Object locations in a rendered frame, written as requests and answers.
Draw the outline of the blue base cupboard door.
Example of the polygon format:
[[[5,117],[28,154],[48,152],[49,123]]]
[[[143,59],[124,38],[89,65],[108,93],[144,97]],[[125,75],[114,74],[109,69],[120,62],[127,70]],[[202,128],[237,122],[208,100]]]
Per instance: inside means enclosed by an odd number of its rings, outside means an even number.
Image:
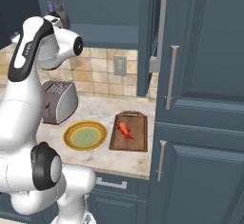
[[[96,224],[146,224],[146,201],[91,193],[88,206]]]

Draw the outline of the blue drawer front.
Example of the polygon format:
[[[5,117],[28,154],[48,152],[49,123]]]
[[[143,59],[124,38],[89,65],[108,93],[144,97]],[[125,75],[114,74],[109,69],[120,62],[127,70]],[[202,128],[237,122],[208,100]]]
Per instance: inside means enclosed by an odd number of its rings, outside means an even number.
[[[117,183],[120,184],[122,181],[127,181],[128,186],[126,190],[110,188],[105,186],[100,186],[95,184],[93,189],[94,192],[98,193],[107,193],[113,195],[125,196],[128,198],[134,198],[139,200],[147,200],[148,199],[148,189],[149,189],[149,181],[144,179],[137,179],[122,175],[115,175],[109,173],[97,173],[96,178],[101,177],[106,182]]]

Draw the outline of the silver and maroon toaster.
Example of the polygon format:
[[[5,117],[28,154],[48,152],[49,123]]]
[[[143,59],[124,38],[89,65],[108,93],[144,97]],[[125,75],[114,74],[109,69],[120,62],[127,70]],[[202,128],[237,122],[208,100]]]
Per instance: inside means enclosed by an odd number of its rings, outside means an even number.
[[[71,81],[47,81],[44,91],[43,122],[59,125],[71,117],[78,107],[75,84]]]

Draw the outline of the brown wooden cutting board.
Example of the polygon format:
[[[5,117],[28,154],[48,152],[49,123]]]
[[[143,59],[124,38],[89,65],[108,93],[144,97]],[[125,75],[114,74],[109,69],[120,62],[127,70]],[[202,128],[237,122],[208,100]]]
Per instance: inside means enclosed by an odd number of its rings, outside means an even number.
[[[124,134],[117,129],[117,124],[124,122],[132,138],[124,139]],[[114,118],[109,149],[112,151],[143,152],[148,150],[148,120],[142,112],[123,111]]]

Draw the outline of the open blue cabinet door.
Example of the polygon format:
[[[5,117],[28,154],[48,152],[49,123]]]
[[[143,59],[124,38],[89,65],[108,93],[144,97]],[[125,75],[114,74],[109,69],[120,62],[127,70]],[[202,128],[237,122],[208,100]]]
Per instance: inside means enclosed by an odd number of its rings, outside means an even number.
[[[152,0],[149,73],[160,72],[167,0]]]

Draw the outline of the yellow and green plate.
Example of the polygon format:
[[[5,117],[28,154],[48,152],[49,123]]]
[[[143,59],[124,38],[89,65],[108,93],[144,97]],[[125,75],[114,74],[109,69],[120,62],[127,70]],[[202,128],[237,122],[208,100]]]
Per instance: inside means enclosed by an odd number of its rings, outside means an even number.
[[[107,137],[107,129],[93,120],[78,121],[67,127],[63,134],[64,143],[75,151],[90,151],[99,147]]]

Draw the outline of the blue wall cabinet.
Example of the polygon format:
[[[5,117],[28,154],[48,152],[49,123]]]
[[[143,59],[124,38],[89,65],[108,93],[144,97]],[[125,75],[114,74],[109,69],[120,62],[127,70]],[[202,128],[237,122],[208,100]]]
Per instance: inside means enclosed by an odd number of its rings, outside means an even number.
[[[46,10],[48,0],[38,0]],[[71,29],[90,48],[138,51],[137,94],[148,92],[151,76],[151,14],[153,0],[60,0],[67,4]]]

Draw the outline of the dark blue cabinet door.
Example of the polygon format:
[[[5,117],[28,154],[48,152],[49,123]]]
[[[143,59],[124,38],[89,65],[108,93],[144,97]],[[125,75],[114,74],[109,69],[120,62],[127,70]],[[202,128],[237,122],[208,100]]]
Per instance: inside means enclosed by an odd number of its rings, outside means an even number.
[[[38,0],[0,0],[0,50],[10,44],[27,18],[40,14]]]

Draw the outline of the blue condiment bottle black cap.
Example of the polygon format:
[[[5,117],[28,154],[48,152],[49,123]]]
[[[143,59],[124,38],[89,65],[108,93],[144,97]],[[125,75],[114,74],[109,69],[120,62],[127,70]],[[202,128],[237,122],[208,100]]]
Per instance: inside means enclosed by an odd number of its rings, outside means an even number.
[[[57,16],[55,5],[52,0],[48,0],[48,15]]]

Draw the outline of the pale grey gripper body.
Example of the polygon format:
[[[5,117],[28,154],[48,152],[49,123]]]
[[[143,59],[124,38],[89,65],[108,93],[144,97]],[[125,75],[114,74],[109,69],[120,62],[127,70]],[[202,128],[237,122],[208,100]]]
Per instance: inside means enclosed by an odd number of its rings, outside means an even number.
[[[65,4],[58,4],[55,6],[55,10],[61,18],[63,27],[69,29],[71,27],[70,18],[65,10]]]

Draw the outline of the grey wall outlet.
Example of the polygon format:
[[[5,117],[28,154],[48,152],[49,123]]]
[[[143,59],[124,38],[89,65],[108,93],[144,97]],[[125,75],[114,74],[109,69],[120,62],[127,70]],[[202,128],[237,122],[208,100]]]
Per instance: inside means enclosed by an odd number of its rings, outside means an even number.
[[[115,56],[113,58],[113,69],[115,75],[125,76],[127,74],[127,57]]]

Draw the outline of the tall blue cupboard door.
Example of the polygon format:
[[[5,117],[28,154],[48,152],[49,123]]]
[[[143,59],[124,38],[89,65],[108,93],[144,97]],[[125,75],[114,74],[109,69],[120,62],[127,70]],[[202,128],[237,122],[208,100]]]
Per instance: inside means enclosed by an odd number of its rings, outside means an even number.
[[[244,0],[167,0],[156,120],[244,131]]]

